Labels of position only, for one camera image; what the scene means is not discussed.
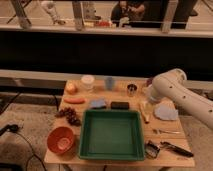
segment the gray floor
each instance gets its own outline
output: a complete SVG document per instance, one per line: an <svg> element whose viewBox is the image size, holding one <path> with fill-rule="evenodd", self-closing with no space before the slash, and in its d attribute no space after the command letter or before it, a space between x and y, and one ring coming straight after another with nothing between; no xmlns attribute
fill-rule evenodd
<svg viewBox="0 0 213 171"><path fill-rule="evenodd" d="M0 93L0 97L9 100L15 93ZM6 124L18 124L22 127L20 133L25 136L36 154L44 159L46 151L46 137L52 128L54 115L56 114L55 100L52 95L21 94L0 116L0 127ZM187 139L191 150L195 154L195 168L175 168L171 171L212 171L213 170L213 134L202 123L192 116L181 115ZM6 132L0 137L0 162L16 163L25 167L27 158L32 152L28 144L16 134ZM58 171L59 165L45 164L48 171ZM72 166L74 171L101 171L103 167ZM109 171L144 171L157 168L133 168L133 167L108 167ZM29 171L42 171L41 164L33 159L29 163Z"/></svg>

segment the bunch of grapes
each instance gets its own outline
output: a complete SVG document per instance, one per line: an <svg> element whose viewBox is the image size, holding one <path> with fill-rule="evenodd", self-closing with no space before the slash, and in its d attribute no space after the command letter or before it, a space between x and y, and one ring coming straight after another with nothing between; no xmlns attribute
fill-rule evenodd
<svg viewBox="0 0 213 171"><path fill-rule="evenodd" d="M66 107L64 109L61 109L58 114L55 115L56 117L66 117L68 123L70 125L80 126L81 121L77 117L76 111L73 108Z"/></svg>

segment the orange plastic bowl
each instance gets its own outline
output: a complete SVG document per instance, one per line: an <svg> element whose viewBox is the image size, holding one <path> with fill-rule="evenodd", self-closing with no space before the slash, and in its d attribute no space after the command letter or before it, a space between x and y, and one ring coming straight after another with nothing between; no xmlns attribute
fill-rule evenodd
<svg viewBox="0 0 213 171"><path fill-rule="evenodd" d="M47 147L55 154L63 154L68 151L75 142L75 135L68 127L54 129L47 138Z"/></svg>

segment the green plastic tray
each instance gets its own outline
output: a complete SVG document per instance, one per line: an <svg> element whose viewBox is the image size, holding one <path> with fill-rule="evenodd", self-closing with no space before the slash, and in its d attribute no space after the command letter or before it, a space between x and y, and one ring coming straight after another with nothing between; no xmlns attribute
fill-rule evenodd
<svg viewBox="0 0 213 171"><path fill-rule="evenodd" d="M130 110L87 110L83 116L79 158L144 160L140 116Z"/></svg>

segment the white cup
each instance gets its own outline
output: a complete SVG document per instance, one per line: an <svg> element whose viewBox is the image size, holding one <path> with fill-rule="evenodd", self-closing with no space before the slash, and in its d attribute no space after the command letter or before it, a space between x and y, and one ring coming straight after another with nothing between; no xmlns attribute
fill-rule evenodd
<svg viewBox="0 0 213 171"><path fill-rule="evenodd" d="M86 90L92 90L94 86L95 77L92 75L83 75L81 77L81 82Z"/></svg>

